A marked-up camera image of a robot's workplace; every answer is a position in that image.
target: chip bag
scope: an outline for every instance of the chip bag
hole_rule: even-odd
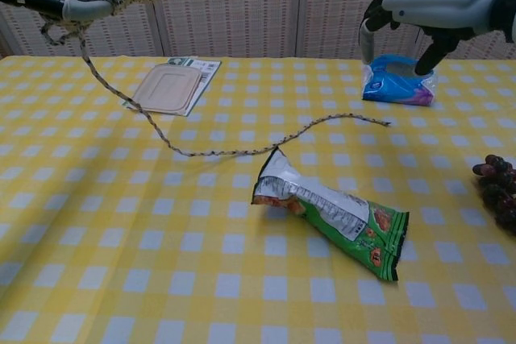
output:
[[[260,171],[253,205],[285,207],[305,218],[378,278],[397,281],[408,212],[329,189],[302,176],[276,148]]]

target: tablecloth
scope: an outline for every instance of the tablecloth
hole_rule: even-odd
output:
[[[0,341],[510,344],[516,241],[471,167],[514,163],[516,62],[446,60],[430,108],[365,102],[353,60],[236,59],[189,117],[189,150],[281,147],[301,173],[410,211],[397,283],[302,218],[250,205],[267,154],[187,159],[79,58],[0,61]],[[131,94],[165,58],[96,58]]]

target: wall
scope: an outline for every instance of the wall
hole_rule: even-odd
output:
[[[88,31],[95,56],[310,56],[360,58],[358,29],[372,0],[157,0],[134,4]],[[0,4],[0,56],[76,56],[77,42],[49,46],[41,17]],[[55,29],[53,35],[63,31]],[[430,43],[415,27],[377,33],[377,52],[420,56]],[[514,58],[492,33],[460,44],[452,58]]]

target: grape bunch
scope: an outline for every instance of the grape bunch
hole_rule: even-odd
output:
[[[516,170],[502,157],[487,155],[485,164],[473,167],[481,176],[478,186],[485,206],[494,214],[497,223],[516,233]]]

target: blue plastic bag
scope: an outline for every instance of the blue plastic bag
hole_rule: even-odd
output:
[[[430,106],[435,99],[437,75],[432,70],[420,77],[414,73],[417,61],[384,55],[364,67],[362,98],[368,101]]]

